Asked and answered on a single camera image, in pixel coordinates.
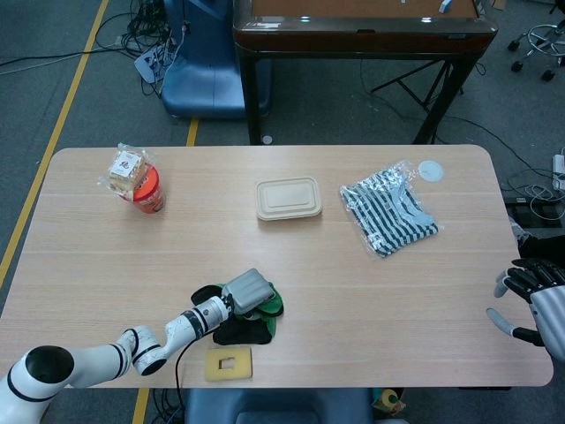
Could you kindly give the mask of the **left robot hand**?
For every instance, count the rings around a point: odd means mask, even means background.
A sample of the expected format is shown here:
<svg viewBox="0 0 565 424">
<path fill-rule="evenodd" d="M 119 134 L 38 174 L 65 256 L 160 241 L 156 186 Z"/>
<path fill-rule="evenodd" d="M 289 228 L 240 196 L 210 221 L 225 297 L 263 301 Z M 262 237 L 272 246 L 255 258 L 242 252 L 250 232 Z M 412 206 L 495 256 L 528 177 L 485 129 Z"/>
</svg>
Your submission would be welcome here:
<svg viewBox="0 0 565 424">
<path fill-rule="evenodd" d="M 257 270 L 248 269 L 222 287 L 225 299 L 234 314 L 243 315 L 270 301 L 275 291 L 270 282 Z"/>
</svg>

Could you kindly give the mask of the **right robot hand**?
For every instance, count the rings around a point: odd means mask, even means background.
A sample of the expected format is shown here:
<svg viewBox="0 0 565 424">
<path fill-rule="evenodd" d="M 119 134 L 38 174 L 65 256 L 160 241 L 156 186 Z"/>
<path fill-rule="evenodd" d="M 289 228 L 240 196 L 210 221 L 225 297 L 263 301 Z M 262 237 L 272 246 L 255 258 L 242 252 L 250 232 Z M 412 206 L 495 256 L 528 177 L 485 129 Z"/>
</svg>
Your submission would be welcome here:
<svg viewBox="0 0 565 424">
<path fill-rule="evenodd" d="M 504 334 L 543 347 L 555 360 L 564 361 L 564 268 L 543 259 L 516 259 L 496 278 L 493 295 L 511 291 L 528 305 L 535 329 L 516 326 L 489 307 L 486 315 Z"/>
</svg>

